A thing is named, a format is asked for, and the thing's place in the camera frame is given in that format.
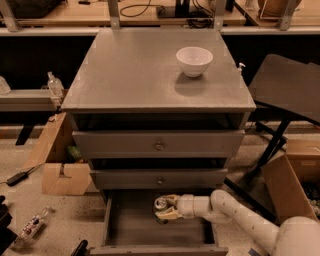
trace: gray cabinet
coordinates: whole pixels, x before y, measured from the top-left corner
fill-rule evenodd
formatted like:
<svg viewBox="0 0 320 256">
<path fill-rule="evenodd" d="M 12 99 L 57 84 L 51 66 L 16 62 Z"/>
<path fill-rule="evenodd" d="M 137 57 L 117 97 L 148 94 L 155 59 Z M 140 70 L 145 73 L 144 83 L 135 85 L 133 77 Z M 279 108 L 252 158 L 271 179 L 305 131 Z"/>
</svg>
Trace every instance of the gray cabinet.
<svg viewBox="0 0 320 256">
<path fill-rule="evenodd" d="M 175 53 L 210 50 L 198 78 Z M 255 104 L 215 30 L 102 30 L 64 100 L 73 137 L 106 196 L 106 234 L 93 255 L 226 255 L 204 220 L 156 222 L 161 194 L 223 184 Z"/>
</svg>

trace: gray metal surface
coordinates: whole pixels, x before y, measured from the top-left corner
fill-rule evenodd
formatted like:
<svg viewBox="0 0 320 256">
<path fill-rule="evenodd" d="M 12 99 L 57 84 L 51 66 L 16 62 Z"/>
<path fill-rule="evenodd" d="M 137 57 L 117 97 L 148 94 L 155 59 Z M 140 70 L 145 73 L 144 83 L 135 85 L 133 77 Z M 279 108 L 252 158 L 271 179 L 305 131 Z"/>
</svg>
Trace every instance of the gray metal surface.
<svg viewBox="0 0 320 256">
<path fill-rule="evenodd" d="M 214 56 L 186 77 L 176 52 L 199 46 Z M 66 96 L 67 112 L 250 112 L 255 104 L 219 32 L 211 29 L 104 29 Z"/>
<path fill-rule="evenodd" d="M 320 66 L 267 55 L 249 89 L 261 103 L 320 122 Z"/>
</svg>

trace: metal frame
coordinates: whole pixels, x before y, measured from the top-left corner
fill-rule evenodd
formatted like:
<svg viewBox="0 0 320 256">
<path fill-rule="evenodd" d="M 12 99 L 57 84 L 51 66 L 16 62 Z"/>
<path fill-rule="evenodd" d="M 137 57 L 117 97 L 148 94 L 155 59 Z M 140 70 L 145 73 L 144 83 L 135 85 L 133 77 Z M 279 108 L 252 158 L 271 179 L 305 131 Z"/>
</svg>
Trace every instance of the metal frame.
<svg viewBox="0 0 320 256">
<path fill-rule="evenodd" d="M 292 21 L 292 15 L 296 9 L 297 0 L 288 0 L 287 7 L 284 11 L 284 14 L 278 22 L 278 27 L 281 31 L 288 30 Z"/>
<path fill-rule="evenodd" d="M 108 0 L 109 15 L 110 15 L 110 26 L 114 29 L 120 28 L 120 15 L 118 0 Z"/>
<path fill-rule="evenodd" d="M 17 32 L 21 29 L 7 0 L 0 1 L 0 12 L 4 18 L 4 23 L 10 32 Z"/>
<path fill-rule="evenodd" d="M 226 6 L 226 0 L 217 0 L 216 10 L 214 13 L 214 29 L 221 30 L 223 27 L 224 9 Z"/>
</svg>

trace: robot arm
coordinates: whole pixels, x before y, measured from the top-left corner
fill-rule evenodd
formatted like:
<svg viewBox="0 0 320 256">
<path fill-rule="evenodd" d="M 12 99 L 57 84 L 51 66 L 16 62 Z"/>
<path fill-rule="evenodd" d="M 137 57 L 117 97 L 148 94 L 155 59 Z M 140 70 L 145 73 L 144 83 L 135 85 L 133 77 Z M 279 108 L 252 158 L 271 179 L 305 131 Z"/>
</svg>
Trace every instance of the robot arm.
<svg viewBox="0 0 320 256">
<path fill-rule="evenodd" d="M 212 223 L 235 220 L 258 244 L 273 256 L 320 255 L 320 225 L 305 218 L 293 217 L 281 227 L 240 204 L 223 190 L 211 196 L 168 195 L 155 201 L 155 215 L 160 220 L 202 217 Z"/>
</svg>

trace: cardboard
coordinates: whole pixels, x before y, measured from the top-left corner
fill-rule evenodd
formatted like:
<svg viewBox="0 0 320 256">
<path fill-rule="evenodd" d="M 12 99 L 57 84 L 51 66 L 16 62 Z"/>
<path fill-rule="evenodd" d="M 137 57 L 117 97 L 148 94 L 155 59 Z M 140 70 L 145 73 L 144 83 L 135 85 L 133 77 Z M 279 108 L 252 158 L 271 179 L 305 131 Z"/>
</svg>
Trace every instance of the cardboard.
<svg viewBox="0 0 320 256">
<path fill-rule="evenodd" d="M 88 164 L 65 164 L 66 147 L 73 145 L 72 127 L 66 113 L 49 118 L 23 168 L 44 165 L 42 192 L 52 195 L 83 195 L 97 192 Z"/>
<path fill-rule="evenodd" d="M 288 140 L 287 152 L 262 167 L 278 220 L 294 216 L 318 221 L 301 186 L 320 182 L 320 141 Z"/>
</svg>

